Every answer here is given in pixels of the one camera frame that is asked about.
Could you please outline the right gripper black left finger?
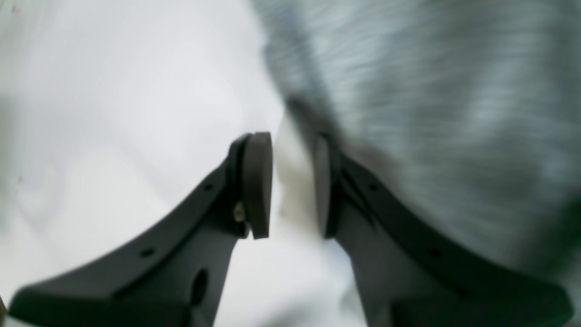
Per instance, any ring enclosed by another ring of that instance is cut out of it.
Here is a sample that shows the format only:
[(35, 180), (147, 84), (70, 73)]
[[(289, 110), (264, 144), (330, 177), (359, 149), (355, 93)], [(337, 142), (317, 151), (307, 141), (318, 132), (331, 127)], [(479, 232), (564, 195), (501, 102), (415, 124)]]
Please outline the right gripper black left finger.
[(269, 236), (273, 154), (247, 133), (156, 225), (68, 273), (21, 288), (11, 327), (211, 327), (235, 244)]

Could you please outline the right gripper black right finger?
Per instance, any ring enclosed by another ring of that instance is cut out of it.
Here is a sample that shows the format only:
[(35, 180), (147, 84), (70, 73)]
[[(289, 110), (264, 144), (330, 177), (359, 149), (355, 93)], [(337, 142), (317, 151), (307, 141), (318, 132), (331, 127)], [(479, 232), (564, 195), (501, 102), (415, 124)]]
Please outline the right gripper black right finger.
[(572, 318), (561, 286), (442, 236), (325, 134), (314, 170), (319, 230), (349, 256), (370, 327), (562, 327)]

